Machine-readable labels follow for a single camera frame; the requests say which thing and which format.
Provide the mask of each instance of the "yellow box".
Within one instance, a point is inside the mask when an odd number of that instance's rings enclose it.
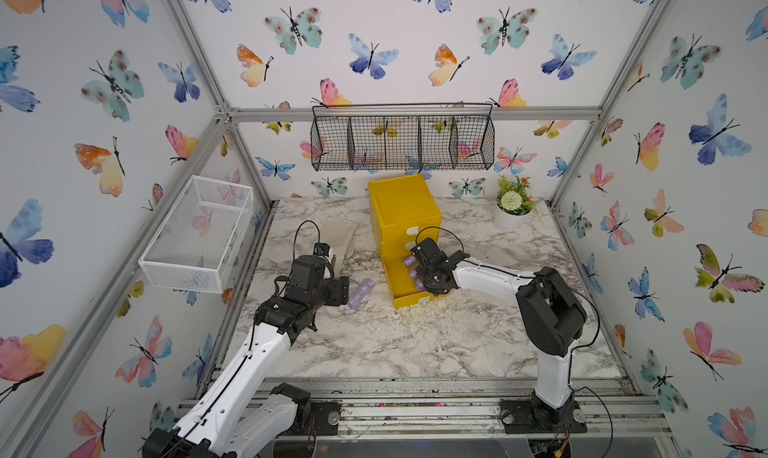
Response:
[[[411,254],[410,248],[416,244],[418,231],[442,223],[442,215],[424,177],[416,174],[379,180],[369,183],[368,190],[374,240],[395,308],[437,298],[427,291],[416,290],[414,281],[408,277],[408,269],[402,264],[402,259]],[[438,234],[439,230],[429,229],[418,239],[432,238],[437,242]]]

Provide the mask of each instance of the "orange butterfly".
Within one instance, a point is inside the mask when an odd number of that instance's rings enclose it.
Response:
[[[101,180],[99,181],[101,193],[120,196],[120,192],[123,191],[125,170],[120,162],[118,137],[112,137],[112,147],[114,153],[98,146],[76,143],[74,145],[74,153],[78,156],[80,164],[86,170],[91,170],[94,175],[101,173]]]

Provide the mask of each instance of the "white wire basket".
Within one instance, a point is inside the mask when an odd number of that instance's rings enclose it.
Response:
[[[253,207],[247,185],[190,177],[139,259],[150,284],[222,293]]]

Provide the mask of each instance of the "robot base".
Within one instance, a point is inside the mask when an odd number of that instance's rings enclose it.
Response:
[[[528,400],[504,400],[501,403],[501,418],[506,434],[532,433],[586,433],[584,413],[573,395],[563,406],[555,410],[545,404],[534,392]]]

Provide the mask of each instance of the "potted plant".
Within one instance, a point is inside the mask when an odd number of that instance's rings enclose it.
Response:
[[[493,224],[503,232],[513,232],[536,210],[536,204],[528,196],[531,188],[529,178],[514,177],[510,181],[502,175],[498,179],[496,206],[493,209]]]

